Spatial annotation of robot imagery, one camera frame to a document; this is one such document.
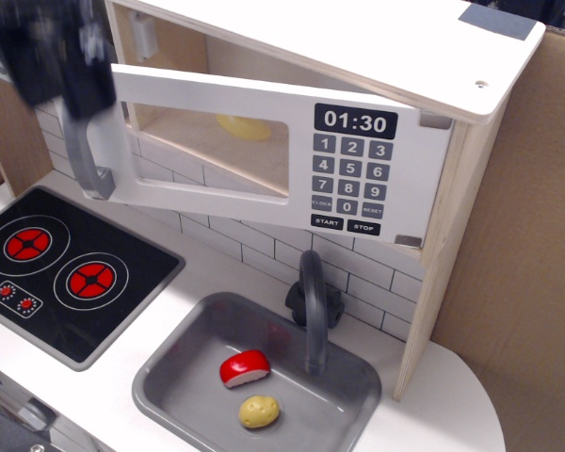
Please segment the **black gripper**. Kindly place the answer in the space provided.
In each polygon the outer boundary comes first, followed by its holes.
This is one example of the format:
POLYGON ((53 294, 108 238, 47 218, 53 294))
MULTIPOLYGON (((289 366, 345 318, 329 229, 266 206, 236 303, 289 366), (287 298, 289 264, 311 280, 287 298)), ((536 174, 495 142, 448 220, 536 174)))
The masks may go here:
POLYGON ((56 75, 34 45, 58 47, 68 37, 79 50, 67 49, 60 62, 62 97, 74 119, 91 119, 116 101, 101 3, 0 1, 0 57, 29 106, 61 95, 56 75))

